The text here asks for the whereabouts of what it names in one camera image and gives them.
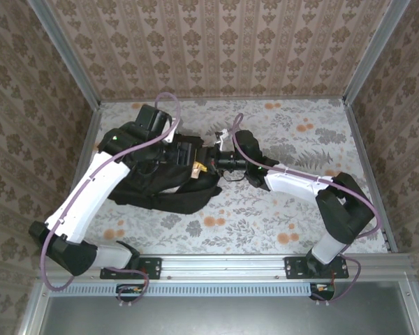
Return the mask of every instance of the ventilation slot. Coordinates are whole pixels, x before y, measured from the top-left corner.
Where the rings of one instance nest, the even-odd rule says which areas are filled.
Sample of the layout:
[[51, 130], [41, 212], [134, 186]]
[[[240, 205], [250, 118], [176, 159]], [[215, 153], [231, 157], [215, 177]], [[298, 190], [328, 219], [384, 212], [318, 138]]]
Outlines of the ventilation slot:
[[[116, 283], [71, 284], [51, 297], [114, 297]], [[135, 293], [123, 293], [133, 296]], [[308, 297], [309, 283], [151, 283], [147, 297]]]

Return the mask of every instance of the metal bracket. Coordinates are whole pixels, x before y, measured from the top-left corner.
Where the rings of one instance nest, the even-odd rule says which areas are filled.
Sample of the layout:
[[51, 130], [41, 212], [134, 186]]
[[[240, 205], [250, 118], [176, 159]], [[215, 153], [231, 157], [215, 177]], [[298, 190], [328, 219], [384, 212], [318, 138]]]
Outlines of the metal bracket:
[[[411, 324], [419, 325], [419, 288], [414, 282], [415, 271], [411, 266], [409, 255], [374, 253], [350, 254], [349, 256], [362, 265], [359, 282], [400, 283], [401, 295], [404, 297], [403, 303]], [[284, 293], [288, 291], [297, 292], [291, 284], [299, 286], [301, 283], [326, 282], [325, 279], [286, 278], [284, 259], [295, 257], [295, 255], [161, 255], [160, 257], [162, 259], [161, 277], [151, 282], [147, 297], [150, 295], [182, 297], [186, 295], [186, 292], [197, 292], [197, 294], [203, 292], [205, 296], [220, 296], [217, 292], [222, 292], [220, 294], [223, 296], [228, 296], [228, 293], [239, 296], [239, 293], [248, 292], [248, 287], [254, 294], [256, 292], [262, 294], [262, 287], [264, 287], [267, 296], [275, 296], [285, 295]], [[351, 282], [357, 270], [357, 265], [349, 263], [350, 277], [338, 281]], [[49, 267], [48, 276], [55, 285], [65, 283], [69, 279], [69, 274], [59, 267]], [[90, 295], [114, 297], [116, 285], [122, 283], [139, 284], [140, 279], [103, 281], [99, 278], [99, 270], [93, 269], [77, 277], [75, 282], [62, 292], [49, 292], [42, 283], [37, 282], [18, 334], [39, 334], [44, 315], [50, 310], [46, 307], [50, 298]], [[246, 286], [248, 286], [247, 291], [245, 289], [242, 291], [242, 287]], [[224, 287], [223, 291], [217, 291], [220, 287]], [[414, 327], [414, 334], [419, 334], [419, 327]]]
[[[138, 265], [138, 270], [145, 272], [149, 279], [157, 280], [160, 279], [161, 275], [161, 258], [141, 257]], [[102, 269], [99, 274], [100, 279], [142, 279], [139, 274], [128, 274], [115, 272], [109, 269]]]
[[[114, 297], [121, 285], [143, 288], [142, 283], [72, 283], [63, 291], [51, 292], [51, 297]], [[308, 297], [310, 283], [158, 283], [152, 281], [146, 297]], [[123, 292], [122, 297], [136, 297], [138, 292]]]
[[284, 258], [287, 279], [346, 279], [349, 278], [348, 266], [343, 257], [337, 256], [334, 260], [318, 274], [312, 274], [307, 267], [305, 256], [290, 256]]

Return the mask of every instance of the patterned wallpaper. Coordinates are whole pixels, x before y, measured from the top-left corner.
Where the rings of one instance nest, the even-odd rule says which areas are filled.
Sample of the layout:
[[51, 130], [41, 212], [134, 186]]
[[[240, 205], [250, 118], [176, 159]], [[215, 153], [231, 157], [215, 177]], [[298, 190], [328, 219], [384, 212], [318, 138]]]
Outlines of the patterned wallpaper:
[[25, 0], [0, 0], [0, 335], [38, 268], [27, 234], [68, 194], [91, 111]]
[[390, 0], [48, 0], [106, 101], [342, 95]]
[[419, 0], [412, 0], [353, 103], [400, 251], [419, 279]]

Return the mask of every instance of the floral tablecloth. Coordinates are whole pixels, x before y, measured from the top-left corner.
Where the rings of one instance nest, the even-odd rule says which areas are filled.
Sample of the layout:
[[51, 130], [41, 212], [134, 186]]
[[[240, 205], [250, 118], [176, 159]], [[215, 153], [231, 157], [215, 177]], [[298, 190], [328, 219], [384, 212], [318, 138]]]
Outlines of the floral tablecloth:
[[[134, 120], [141, 103], [104, 103], [95, 146], [103, 134]], [[367, 195], [355, 143], [340, 100], [183, 101], [179, 131], [213, 143], [238, 112], [264, 154], [302, 171], [355, 177]], [[159, 107], [175, 113], [172, 102]], [[226, 149], [232, 149], [229, 143]], [[227, 175], [227, 179], [238, 175]], [[221, 179], [223, 191], [192, 215], [119, 206], [106, 200], [87, 231], [92, 241], [121, 239], [149, 254], [306, 253], [325, 232], [318, 208], [285, 193], [269, 193], [244, 180]], [[382, 234], [360, 239], [351, 253], [385, 253]]]

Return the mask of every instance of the metal frame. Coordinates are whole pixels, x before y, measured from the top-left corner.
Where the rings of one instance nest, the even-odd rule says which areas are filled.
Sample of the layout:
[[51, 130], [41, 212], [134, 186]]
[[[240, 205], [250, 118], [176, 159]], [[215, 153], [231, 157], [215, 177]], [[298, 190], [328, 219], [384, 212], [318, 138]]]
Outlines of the metal frame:
[[[155, 255], [161, 257], [161, 277], [153, 283], [216, 285], [236, 283], [316, 283], [323, 280], [288, 280], [284, 269], [284, 257], [295, 255]], [[412, 328], [419, 335], [419, 286], [409, 255], [404, 253], [350, 255], [362, 265], [360, 282], [398, 282]], [[357, 266], [348, 262], [350, 278], [339, 282], [351, 282], [357, 274]], [[64, 283], [69, 274], [63, 269], [48, 272], [51, 281]], [[137, 280], [102, 281], [99, 270], [88, 271], [75, 279], [75, 283], [140, 283]], [[50, 299], [50, 292], [42, 283], [37, 283], [31, 293], [27, 311], [18, 334], [38, 334]]]
[[392, 234], [390, 227], [390, 221], [386, 216], [385, 207], [383, 206], [380, 192], [378, 191], [376, 179], [371, 169], [371, 163], [369, 162], [368, 155], [366, 153], [365, 144], [363, 143], [362, 136], [360, 135], [360, 129], [358, 128], [357, 121], [355, 120], [354, 112], [350, 103], [344, 102], [344, 109], [348, 118], [348, 123], [351, 128], [352, 136], [354, 138], [355, 146], [358, 152], [358, 158], [362, 164], [365, 178], [368, 182], [369, 193], [371, 193], [372, 203], [376, 207], [377, 212], [380, 214], [382, 219], [383, 229], [385, 230], [386, 239], [388, 240], [389, 249], [391, 252], [397, 252], [397, 245]]
[[391, 1], [344, 92], [347, 102], [354, 101], [409, 3], [410, 0]]
[[[341, 99], [343, 96], [341, 95], [326, 95], [326, 96], [208, 96], [208, 97], [193, 97], [193, 98], [179, 98], [180, 101], [250, 101], [250, 100], [257, 100], [257, 101], [264, 101], [264, 100], [313, 100], [313, 99]], [[101, 103], [145, 103], [147, 101], [154, 101], [155, 97], [151, 96], [150, 98], [143, 98], [143, 99], [119, 99], [118, 101], [114, 100], [106, 100], [103, 99]], [[170, 98], [163, 98], [162, 101], [173, 101]]]
[[[72, 283], [51, 297], [115, 297], [118, 283]], [[138, 293], [121, 293], [136, 297]], [[310, 297], [310, 283], [150, 283], [146, 297]]]
[[98, 135], [102, 115], [103, 113], [101, 110], [97, 110], [91, 116], [89, 129], [87, 130], [87, 135], [85, 136], [81, 156], [79, 157], [75, 176], [73, 178], [73, 182], [71, 183], [70, 192], [75, 188], [90, 166], [91, 154], [93, 153], [93, 146], [96, 136]]
[[84, 72], [84, 66], [76, 57], [74, 49], [71, 47], [65, 37], [61, 25], [56, 20], [55, 15], [50, 9], [46, 0], [28, 0], [29, 5], [33, 8], [37, 18], [41, 21], [43, 28], [47, 32], [50, 40], [56, 47], [62, 60], [66, 64], [73, 78], [75, 78], [80, 90], [90, 104], [93, 111], [99, 108], [99, 94], [89, 81], [87, 74]]

